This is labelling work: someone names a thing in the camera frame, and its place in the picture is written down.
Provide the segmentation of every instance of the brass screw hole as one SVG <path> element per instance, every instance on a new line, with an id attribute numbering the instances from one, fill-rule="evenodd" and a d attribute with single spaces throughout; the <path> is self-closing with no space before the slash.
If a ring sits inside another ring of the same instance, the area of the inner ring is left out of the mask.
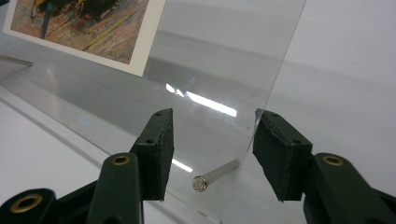
<path id="1" fill-rule="evenodd" d="M 127 156 L 118 156 L 116 158 L 113 158 L 111 162 L 115 165 L 123 165 L 125 163 L 128 163 L 131 159 Z"/>
<path id="2" fill-rule="evenodd" d="M 38 206 L 43 197 L 40 194 L 28 194 L 11 205 L 12 213 L 24 213 Z"/>
<path id="3" fill-rule="evenodd" d="M 325 156 L 323 157 L 323 160 L 333 166 L 342 166 L 344 165 L 344 162 L 342 160 L 340 160 L 338 157 L 334 157 L 334 156 Z"/>

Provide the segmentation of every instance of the small metal rod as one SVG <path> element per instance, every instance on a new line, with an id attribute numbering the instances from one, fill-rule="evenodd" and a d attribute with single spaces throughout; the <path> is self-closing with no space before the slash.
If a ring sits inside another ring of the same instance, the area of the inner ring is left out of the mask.
<path id="1" fill-rule="evenodd" d="M 198 192 L 204 192 L 210 184 L 227 175 L 239 165 L 239 160 L 233 160 L 205 175 L 198 175 L 192 180 L 192 187 Z"/>
<path id="2" fill-rule="evenodd" d="M 27 62 L 21 59 L 10 58 L 7 56 L 0 55 L 0 61 L 11 62 L 11 63 L 19 63 L 27 66 L 33 66 L 33 63 Z"/>

